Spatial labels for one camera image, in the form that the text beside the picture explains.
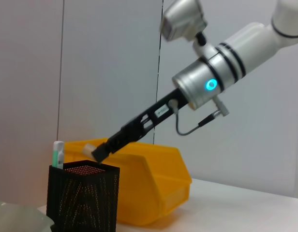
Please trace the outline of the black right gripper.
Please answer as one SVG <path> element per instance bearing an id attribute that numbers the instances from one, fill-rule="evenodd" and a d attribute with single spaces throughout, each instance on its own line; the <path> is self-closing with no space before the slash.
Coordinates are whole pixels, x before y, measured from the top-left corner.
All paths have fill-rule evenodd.
<path id="1" fill-rule="evenodd" d="M 175 100 L 178 109 L 188 104 L 181 90 L 176 88 L 124 125 L 119 132 L 111 136 L 105 143 L 94 149 L 91 153 L 93 158 L 101 163 L 110 154 L 114 154 L 127 144 L 143 138 L 151 129 L 174 113 L 168 106 L 171 100 Z"/>

